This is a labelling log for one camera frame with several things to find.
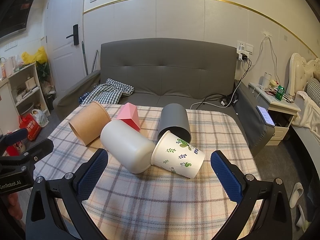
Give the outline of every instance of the bed frame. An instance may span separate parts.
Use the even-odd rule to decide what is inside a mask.
[[[297,91],[304,91],[308,82],[313,77],[314,71],[320,71],[320,59],[306,62],[305,58],[298,53],[293,53],[290,59],[290,77],[286,94],[295,98]],[[318,176],[320,177],[320,145],[308,128],[292,125],[315,165]]]

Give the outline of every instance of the green soda can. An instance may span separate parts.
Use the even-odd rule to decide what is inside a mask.
[[[279,85],[275,98],[276,98],[278,101],[281,101],[281,100],[282,100],[282,97],[283,97],[283,94],[284,94],[284,87],[282,87],[282,86]]]

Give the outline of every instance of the nightstand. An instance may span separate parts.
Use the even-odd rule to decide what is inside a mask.
[[[266,145],[278,145],[287,134],[289,126],[293,118],[300,112],[300,108],[295,103],[288,103],[284,99],[282,101],[276,100],[274,96],[264,92],[259,84],[250,82],[248,87],[257,99],[258,106],[267,109],[276,124],[275,133]]]

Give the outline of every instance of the silver screw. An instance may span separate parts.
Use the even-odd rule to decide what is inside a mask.
[[[246,178],[247,180],[249,180],[249,181],[254,180],[254,176],[253,176],[252,174],[247,174],[247,175],[245,176],[245,178]]]
[[[276,178],[276,183],[279,184],[279,185],[281,185],[281,184],[282,184],[282,179]]]
[[[66,175],[64,175],[66,179],[71,179],[73,177],[73,174],[71,172],[68,172]]]
[[[42,177],[42,176],[39,176],[38,178],[36,178],[36,182],[37,182],[37,183],[40,183],[42,180],[43,180],[43,177]]]

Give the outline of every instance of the white blanket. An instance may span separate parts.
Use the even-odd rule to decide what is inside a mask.
[[[320,107],[304,91],[298,91],[294,100],[301,111],[292,125],[309,128],[320,144]]]

